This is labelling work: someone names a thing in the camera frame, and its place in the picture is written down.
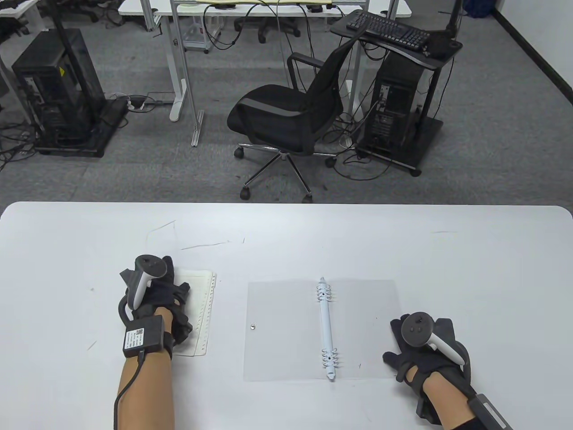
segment white table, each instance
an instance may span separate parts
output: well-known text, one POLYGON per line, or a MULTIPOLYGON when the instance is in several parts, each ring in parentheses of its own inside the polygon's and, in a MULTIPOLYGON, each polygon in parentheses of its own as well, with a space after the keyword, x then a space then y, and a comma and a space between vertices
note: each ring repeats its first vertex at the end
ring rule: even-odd
POLYGON ((225 242, 175 260, 218 275, 207 355, 173 360, 177 429, 420 425, 411 391, 391 379, 243 381, 248 282, 321 276, 394 279, 402 311, 452 318, 474 387, 514 429, 570 427, 565 209, 25 202, 0 218, 3 430, 111 428, 119 272, 173 220, 185 246, 225 242))
MULTIPOLYGON (((370 0, 370 7, 369 10, 373 13, 379 13, 381 10, 388 8, 390 4, 390 0, 370 0)), ((173 44, 173 33, 171 31, 171 26, 169 25, 169 17, 173 15, 171 11, 171 3, 169 0, 150 0, 150 6, 152 9, 156 9, 155 12, 155 19, 156 22, 160 22, 162 24, 163 29, 163 46, 165 49, 166 57, 167 57, 167 66, 169 68, 169 73, 171 75, 171 84, 173 85, 173 91, 175 92, 175 101, 173 103, 173 107, 171 108, 171 112, 169 114, 169 119, 172 122, 178 121, 181 115, 181 108, 183 105, 183 101, 186 96, 187 92, 187 85, 185 83, 185 79, 183 78, 178 64, 180 61, 177 60, 178 56, 176 55, 176 49, 173 44)), ((340 8, 344 11, 345 14, 352 12, 353 10, 357 9, 359 6, 352 6, 352 5, 341 5, 340 8)), ((180 6, 178 11, 180 16, 196 16, 202 17, 203 11, 205 10, 205 5, 197 5, 197 6, 180 6)), ((237 5, 236 9, 230 10, 219 10, 215 8, 210 8, 207 12, 206 16, 209 17, 237 17, 237 16, 245 16, 246 11, 250 8, 250 5, 237 5)), ((298 6, 280 6, 279 7, 279 16, 282 17, 303 17, 303 12, 300 10, 298 6)), ((119 14, 123 16, 144 16, 143 8, 141 5, 141 0, 125 0, 121 6, 119 7, 119 14)), ((336 9, 324 9, 322 13, 319 14, 311 14, 308 13, 311 17, 338 17, 340 16, 340 12, 336 9)), ((406 1, 400 1, 398 5, 398 14, 399 18, 406 18, 412 15, 412 11, 408 7, 406 1)), ((266 6, 257 6, 251 11, 249 16, 272 16, 272 12, 266 6)))
POLYGON ((31 33, 38 33, 46 28, 44 20, 38 11, 38 3, 40 0, 28 0, 21 3, 18 7, 0 10, 0 18, 15 18, 20 19, 23 15, 28 20, 28 30, 31 33))

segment hand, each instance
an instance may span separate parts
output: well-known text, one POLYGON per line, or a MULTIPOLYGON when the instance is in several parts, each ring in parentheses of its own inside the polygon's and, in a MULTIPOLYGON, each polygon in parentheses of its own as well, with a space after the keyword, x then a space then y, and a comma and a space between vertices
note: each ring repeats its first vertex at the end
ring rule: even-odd
POLYGON ((179 286, 175 285, 173 260, 170 256, 165 256, 162 259, 167 264, 167 273, 165 276, 151 281, 151 286, 146 289, 142 303, 138 309, 133 311, 133 316, 134 318, 143 318, 156 314, 162 308, 169 310, 172 314, 172 322, 168 331, 172 334, 175 345, 178 345, 187 339, 193 329, 192 325, 189 324, 189 318, 184 313, 191 287, 186 282, 179 286))
POLYGON ((401 353, 395 354, 388 351, 384 353, 382 360, 398 372, 396 375, 398 382, 406 380, 406 383, 412 387, 414 393, 422 396, 423 383, 432 372, 442 368, 457 368, 459 370, 460 367, 428 346, 417 348, 408 345, 402 337, 402 323, 408 316, 409 314, 402 315, 400 319, 393 319, 390 322, 390 327, 401 353), (417 372, 415 370, 410 372, 409 376, 411 379, 406 378, 406 373, 415 366, 417 367, 417 372))

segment black office chair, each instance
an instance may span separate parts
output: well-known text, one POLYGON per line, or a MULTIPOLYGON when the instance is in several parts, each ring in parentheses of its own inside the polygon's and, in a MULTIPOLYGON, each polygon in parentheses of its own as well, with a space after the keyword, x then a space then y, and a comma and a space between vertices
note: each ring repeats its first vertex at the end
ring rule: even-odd
POLYGON ((276 155, 245 182, 240 197, 250 198, 249 184, 267 167, 281 158, 288 160, 303 183, 307 195, 303 203, 312 203, 312 192, 304 181, 292 155, 326 157, 327 167, 334 167, 335 154, 316 153, 315 142, 332 126, 343 112, 338 87, 340 68, 353 44, 366 31, 366 26, 344 45, 336 48, 326 61, 294 53, 288 58, 288 69, 294 88, 265 85, 250 91, 235 105, 227 118, 228 127, 246 135, 251 144, 240 143, 236 158, 243 158, 244 148, 269 151, 276 155), (293 62, 303 62, 319 69, 306 93, 299 91, 293 62))
POLYGON ((258 26, 258 41, 259 43, 266 43, 265 33, 268 27, 279 27, 282 32, 286 33, 287 30, 292 31, 295 37, 300 37, 300 30, 294 18, 279 17, 277 23, 276 17, 241 17, 233 21, 235 31, 240 32, 245 24, 256 24, 258 26))

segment desktop computer tower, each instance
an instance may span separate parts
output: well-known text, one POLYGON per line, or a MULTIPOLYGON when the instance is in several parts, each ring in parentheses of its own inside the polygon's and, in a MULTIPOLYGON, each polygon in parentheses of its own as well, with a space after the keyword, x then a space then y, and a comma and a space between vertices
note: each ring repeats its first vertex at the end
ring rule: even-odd
MULTIPOLYGON (((98 116, 106 99, 79 29, 66 29, 98 116)), ((85 151, 96 119, 55 30, 41 32, 12 69, 26 94, 47 148, 85 151)))
POLYGON ((363 145, 400 151, 415 133, 425 94, 418 90, 424 68, 390 52, 374 82, 363 145))

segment chair base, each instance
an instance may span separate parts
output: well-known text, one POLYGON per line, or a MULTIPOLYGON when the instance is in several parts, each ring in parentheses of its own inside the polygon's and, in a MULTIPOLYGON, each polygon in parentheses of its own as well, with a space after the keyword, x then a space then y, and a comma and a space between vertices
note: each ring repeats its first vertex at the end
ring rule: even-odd
MULTIPOLYGON (((300 30, 294 18, 279 17, 278 20, 282 32, 286 33, 288 29, 295 37, 300 37, 300 30)), ((244 24, 258 24, 258 41, 262 44, 266 42, 266 29, 271 26, 278 27, 276 17, 241 17, 234 21, 235 31, 240 32, 244 24)))
MULTIPOLYGON (((296 167, 295 162, 293 161, 291 155, 289 153, 280 151, 276 148, 273 148, 271 146, 260 146, 260 145, 253 145, 250 143, 240 143, 239 144, 239 148, 235 149, 234 152, 234 156, 235 158, 238 159, 242 159, 245 156, 245 151, 244 148, 249 148, 249 149, 254 149, 257 151, 264 151, 264 152, 269 152, 269 153, 274 153, 274 157, 271 158, 262 168, 260 168, 258 170, 258 172, 256 172, 253 176, 251 176, 243 185, 243 188, 241 190, 241 200, 248 200, 250 199, 250 189, 249 189, 249 184, 251 182, 253 182, 262 172, 264 172, 267 168, 269 168, 276 160, 278 160, 279 158, 282 161, 288 161, 289 164, 291 165, 292 169, 295 171, 298 179, 300 180, 300 182, 303 184, 303 187, 305 189, 305 191, 307 192, 306 195, 303 198, 303 203, 312 203, 312 190, 309 188, 308 184, 306 183, 306 181, 304 180, 303 176, 301 175, 300 171, 298 170, 298 168, 296 167)), ((313 153, 313 155, 316 155, 317 157, 324 157, 326 158, 325 160, 325 164, 327 165, 327 167, 334 167, 335 163, 336 163, 336 154, 327 154, 327 153, 313 153)))

